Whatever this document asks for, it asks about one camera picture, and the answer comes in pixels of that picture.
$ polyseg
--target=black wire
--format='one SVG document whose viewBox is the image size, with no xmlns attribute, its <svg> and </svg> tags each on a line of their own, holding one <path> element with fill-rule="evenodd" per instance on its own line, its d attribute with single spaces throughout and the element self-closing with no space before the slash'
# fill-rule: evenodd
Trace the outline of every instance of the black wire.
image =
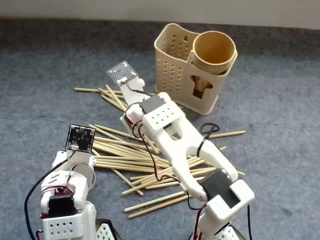
<svg viewBox="0 0 320 240">
<path fill-rule="evenodd" d="M 33 187 L 31 188 L 31 190 L 29 191 L 29 193 L 27 194 L 25 201 L 24 201 L 24 215 L 25 215 L 25 223 L 26 223 L 26 227 L 28 228 L 28 232 L 29 235 L 31 237 L 32 240 L 36 240 L 34 233 L 32 231 L 31 225 L 30 225 L 30 219 L 29 219 L 29 212 L 28 212 L 28 201 L 29 198 L 31 197 L 32 193 L 34 192 L 34 190 L 36 189 L 36 187 L 50 174 L 52 173 L 54 170 L 58 169 L 59 167 L 61 167 L 63 164 L 65 164 L 73 155 L 75 154 L 75 151 L 72 153 L 72 155 L 67 158 L 66 160 L 60 162 L 59 164 L 57 164 L 55 167 L 51 168 L 46 174 L 44 174 L 42 177 L 40 177 L 40 179 L 33 185 Z"/>
<path fill-rule="evenodd" d="M 250 223 L 250 205 L 247 206 L 247 215 L 248 215 L 248 232 L 249 232 L 249 239 L 252 240 L 251 235 L 251 223 Z"/>
<path fill-rule="evenodd" d="M 188 203 L 188 207 L 191 209 L 191 210 L 202 210 L 204 209 L 206 206 L 207 206 L 207 203 L 205 203 L 203 206 L 199 207 L 199 208 L 196 208 L 196 207 L 193 207 L 190 205 L 190 195 L 189 195 L 189 192 L 188 191 L 185 191 L 185 193 L 188 195 L 188 199 L 187 199 L 187 203 Z"/>
<path fill-rule="evenodd" d="M 137 90 L 137 89 L 132 89 L 132 88 L 130 87 L 130 85 L 129 85 L 128 82 L 126 82 L 125 85 L 126 85 L 126 86 L 128 87 L 128 89 L 130 89 L 130 91 L 132 91 L 132 92 L 136 92 L 136 93 L 139 93 L 139 94 L 145 94 L 145 95 L 148 95 L 149 97 L 152 97 L 152 95 L 149 94 L 149 93 L 146 93 L 146 92 L 144 92 L 144 91 L 140 91 L 140 90 Z"/>
<path fill-rule="evenodd" d="M 135 104 L 140 104 L 140 103 L 141 103 L 140 101 L 131 103 L 131 104 L 126 108 L 126 110 L 125 110 L 125 112 L 124 112 L 125 117 L 128 118 L 128 117 L 127 117 L 127 112 L 128 112 L 128 109 L 131 108 L 131 106 L 133 106 L 133 105 L 135 105 Z"/>
<path fill-rule="evenodd" d="M 210 128 L 209 131 L 204 131 L 204 132 L 203 132 L 203 129 L 204 129 L 204 127 L 206 127 L 206 126 L 211 126 L 211 128 Z M 215 123 L 206 122 L 206 123 L 204 123 L 204 124 L 201 125 L 199 132 L 200 132 L 201 134 L 206 134 L 206 136 L 202 139 L 202 142 L 200 143 L 198 149 L 196 150 L 196 156 L 197 156 L 197 157 L 199 157 L 200 150 L 201 150 L 203 144 L 205 143 L 205 141 L 209 139 L 209 137 L 210 137 L 210 135 L 211 135 L 212 133 L 216 133 L 216 132 L 218 132 L 218 131 L 220 131 L 220 127 L 219 127 L 217 124 L 215 124 Z"/>
</svg>

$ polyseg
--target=cable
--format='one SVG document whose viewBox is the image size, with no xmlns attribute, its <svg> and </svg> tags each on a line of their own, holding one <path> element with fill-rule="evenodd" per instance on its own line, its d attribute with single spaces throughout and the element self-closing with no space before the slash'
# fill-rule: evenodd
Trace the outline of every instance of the cable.
<svg viewBox="0 0 320 240">
<path fill-rule="evenodd" d="M 128 117 L 127 112 L 128 112 L 128 110 L 129 110 L 129 108 L 131 108 L 131 107 L 132 107 L 133 105 L 135 105 L 135 104 L 140 104 L 140 102 L 137 101 L 137 102 L 131 103 L 131 104 L 126 108 L 126 110 L 124 111 L 124 116 L 125 116 L 125 118 L 129 121 L 129 123 L 130 123 L 131 125 L 134 124 L 134 122 Z"/>
<path fill-rule="evenodd" d="M 32 240 L 36 240 L 34 233 L 32 231 L 31 225 L 30 225 L 30 219 L 29 219 L 29 212 L 28 212 L 28 201 L 29 198 L 31 197 L 32 193 L 34 192 L 34 190 L 36 189 L 36 187 L 53 171 L 55 171 L 56 169 L 58 169 L 59 167 L 61 167 L 63 164 L 65 164 L 68 160 L 71 159 L 71 157 L 75 154 L 75 151 L 71 154 L 70 157 L 68 157 L 66 160 L 63 160 L 62 162 L 60 162 L 59 164 L 57 164 L 55 167 L 51 168 L 46 174 L 44 174 L 42 177 L 40 177 L 40 179 L 33 185 L 33 187 L 31 188 L 31 190 L 28 192 L 25 201 L 24 201 L 24 215 L 25 215 L 25 223 L 26 223 L 26 227 L 28 229 L 29 235 L 31 237 Z"/>
<path fill-rule="evenodd" d="M 252 240 L 251 235 L 251 223 L 250 223 L 250 205 L 247 206 L 247 216 L 248 216 L 248 232 L 249 232 L 249 239 Z"/>
<path fill-rule="evenodd" d="M 196 219 L 195 219 L 194 230 L 193 230 L 193 240 L 197 240 L 198 223 L 199 223 L 201 211 L 202 209 L 199 209 L 198 212 L 196 213 Z"/>
<path fill-rule="evenodd" d="M 185 191 L 185 192 L 186 192 L 186 194 L 188 195 L 187 203 L 188 203 L 188 207 L 189 207 L 191 210 L 202 210 L 202 209 L 204 209 L 204 208 L 207 206 L 207 202 L 206 202 L 203 206 L 201 206 L 201 207 L 199 207 L 199 208 L 196 208 L 196 207 L 191 206 L 191 205 L 190 205 L 190 194 L 189 194 L 188 191 Z"/>
<path fill-rule="evenodd" d="M 132 89 L 132 88 L 130 87 L 130 85 L 129 85 L 128 82 L 126 82 L 125 85 L 126 85 L 126 86 L 128 87 L 128 89 L 129 89 L 130 91 L 132 91 L 132 92 L 136 92 L 136 93 L 139 93 L 139 94 L 145 94 L 145 95 L 148 95 L 149 97 L 152 97 L 151 94 L 149 94 L 149 93 L 146 93 L 146 92 L 144 92 L 144 91 L 140 91 L 140 90 L 137 90 L 137 89 Z"/>
<path fill-rule="evenodd" d="M 143 134 L 141 134 L 141 130 L 140 130 L 140 129 L 141 129 L 142 126 L 143 126 L 143 124 L 141 124 L 141 125 L 138 127 L 138 133 L 139 133 L 139 136 L 140 136 L 140 138 L 142 139 L 142 141 L 143 141 L 143 143 L 144 143 L 144 145 L 145 145 L 145 147 L 146 147 L 146 150 L 147 150 L 148 153 L 150 154 L 150 157 L 151 157 L 151 159 L 152 159 L 152 161 L 153 161 L 153 169 L 154 169 L 154 175 L 155 175 L 156 180 L 157 180 L 158 182 L 160 182 L 160 181 L 163 180 L 164 177 L 167 177 L 167 178 L 170 178 L 170 179 L 174 179 L 174 180 L 176 180 L 176 181 L 178 181 L 178 182 L 180 183 L 180 181 L 178 180 L 178 178 L 176 178 L 175 176 L 172 176 L 172 175 L 170 175 L 170 174 L 163 174 L 163 175 L 159 178 L 159 176 L 158 176 L 158 170 L 157 170 L 157 164 L 156 164 L 156 161 L 155 161 L 155 159 L 154 159 L 154 156 L 152 155 L 151 151 L 149 150 L 149 147 L 148 147 L 148 145 L 147 145 L 147 143 L 146 143 L 146 140 L 145 140 L 144 137 L 143 137 Z"/>
<path fill-rule="evenodd" d="M 40 233 L 43 233 L 44 231 L 42 231 L 42 230 L 38 230 L 38 231 L 36 231 L 35 232 L 35 235 L 36 235 L 36 239 L 37 240 L 41 240 L 41 238 L 40 238 Z"/>
<path fill-rule="evenodd" d="M 69 173 L 69 177 L 68 177 L 68 180 L 67 180 L 67 184 L 69 183 L 69 180 L 70 180 L 70 178 L 71 178 L 71 171 L 74 171 L 74 170 L 76 169 L 76 167 L 79 166 L 80 164 L 85 165 L 88 169 L 90 169 L 90 171 L 91 171 L 92 174 L 93 174 L 91 186 L 88 188 L 88 190 L 91 190 L 91 189 L 94 187 L 95 183 L 96 183 L 96 173 L 95 173 L 95 171 L 94 171 L 88 164 L 86 164 L 86 163 L 84 163 L 84 162 L 80 162 L 80 163 L 74 165 L 74 166 L 71 168 L 70 173 Z"/>
<path fill-rule="evenodd" d="M 132 133 L 132 135 L 135 136 L 137 139 L 139 139 L 140 136 L 137 136 L 137 135 L 135 134 L 135 128 L 136 128 L 136 126 L 137 126 L 139 123 L 141 123 L 141 122 L 142 122 L 142 120 L 139 120 L 139 121 L 135 122 L 135 123 L 132 125 L 132 127 L 131 127 L 131 133 Z"/>
<path fill-rule="evenodd" d="M 204 132 L 202 132 L 203 129 L 204 129 L 206 126 L 211 126 L 210 130 L 209 130 L 209 131 L 204 131 Z M 203 144 L 205 143 L 205 141 L 209 139 L 209 137 L 210 137 L 210 135 L 211 135 L 212 133 L 216 133 L 216 132 L 218 132 L 218 131 L 220 131 L 220 127 L 219 127 L 217 124 L 215 124 L 215 123 L 206 122 L 206 123 L 204 123 L 204 124 L 201 125 L 199 132 L 200 132 L 201 134 L 206 134 L 206 136 L 202 139 L 202 142 L 200 143 L 198 149 L 196 150 L 196 156 L 197 156 L 197 157 L 199 157 L 200 150 L 201 150 Z"/>
</svg>

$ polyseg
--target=red wire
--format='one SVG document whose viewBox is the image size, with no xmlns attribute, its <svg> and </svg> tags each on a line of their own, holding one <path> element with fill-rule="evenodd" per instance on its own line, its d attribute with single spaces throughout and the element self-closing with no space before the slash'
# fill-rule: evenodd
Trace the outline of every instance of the red wire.
<svg viewBox="0 0 320 240">
<path fill-rule="evenodd" d="M 144 143 L 144 145 L 145 145 L 145 147 L 146 147 L 146 150 L 147 150 L 148 153 L 150 154 L 150 157 L 151 157 L 151 159 L 152 159 L 152 161 L 153 161 L 153 169 L 154 169 L 154 175 L 155 175 L 156 180 L 157 180 L 158 182 L 160 182 L 160 181 L 163 180 L 164 177 L 167 177 L 167 178 L 174 179 L 174 180 L 180 182 L 175 176 L 172 176 L 172 175 L 170 175 L 170 174 L 163 174 L 163 175 L 159 178 L 159 176 L 158 176 L 158 170 L 157 170 L 157 164 L 156 164 L 156 161 L 155 161 L 155 159 L 154 159 L 154 156 L 153 156 L 152 153 L 150 152 L 150 150 L 149 150 L 149 148 L 148 148 L 148 145 L 147 145 L 147 143 L 146 143 L 146 140 L 145 140 L 144 137 L 143 137 L 143 134 L 141 134 L 141 130 L 140 130 L 140 129 L 141 129 L 142 126 L 143 126 L 143 124 L 141 124 L 141 125 L 138 127 L 138 133 L 139 133 L 139 136 L 140 136 L 140 138 L 142 139 L 142 141 L 143 141 L 143 143 Z"/>
<path fill-rule="evenodd" d="M 36 239 L 37 240 L 41 240 L 41 238 L 40 238 L 40 233 L 43 233 L 44 231 L 42 231 L 42 230 L 38 230 L 38 231 L 36 231 L 35 232 L 35 235 L 36 235 Z"/>
<path fill-rule="evenodd" d="M 201 211 L 202 209 L 198 210 L 198 212 L 196 213 L 196 219 L 195 219 L 194 230 L 193 230 L 193 240 L 197 240 L 198 222 L 199 222 Z"/>
</svg>

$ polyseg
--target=white plastic bracket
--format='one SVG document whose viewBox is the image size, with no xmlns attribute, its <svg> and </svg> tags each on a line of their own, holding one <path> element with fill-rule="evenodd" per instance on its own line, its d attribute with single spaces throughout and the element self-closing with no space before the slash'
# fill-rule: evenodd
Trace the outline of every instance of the white plastic bracket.
<svg viewBox="0 0 320 240">
<path fill-rule="evenodd" d="M 108 224 L 101 224 L 98 231 L 96 231 L 96 240 L 115 240 Z"/>
<path fill-rule="evenodd" d="M 254 192 L 242 179 L 234 182 L 230 189 L 239 199 L 239 202 L 230 208 L 220 195 L 211 199 L 206 204 L 205 213 L 199 219 L 198 229 L 204 236 L 213 236 L 226 223 L 233 221 L 239 212 L 255 198 Z"/>
<path fill-rule="evenodd" d="M 96 239 L 96 209 L 85 202 L 83 211 L 70 216 L 42 220 L 45 240 L 94 240 Z"/>
</svg>

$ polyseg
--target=utensil holder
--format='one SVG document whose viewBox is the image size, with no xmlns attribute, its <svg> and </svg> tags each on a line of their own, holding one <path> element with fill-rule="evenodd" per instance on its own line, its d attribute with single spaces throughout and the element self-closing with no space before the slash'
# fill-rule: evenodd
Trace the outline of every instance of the utensil holder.
<svg viewBox="0 0 320 240">
<path fill-rule="evenodd" d="M 188 31 L 170 23 L 154 41 L 156 81 L 155 91 L 166 92 L 172 100 L 201 115 L 211 113 L 231 66 L 221 75 L 210 74 L 188 62 L 193 54 L 193 42 L 199 33 Z M 205 79 L 208 84 L 202 93 L 195 92 L 195 78 Z"/>
</svg>

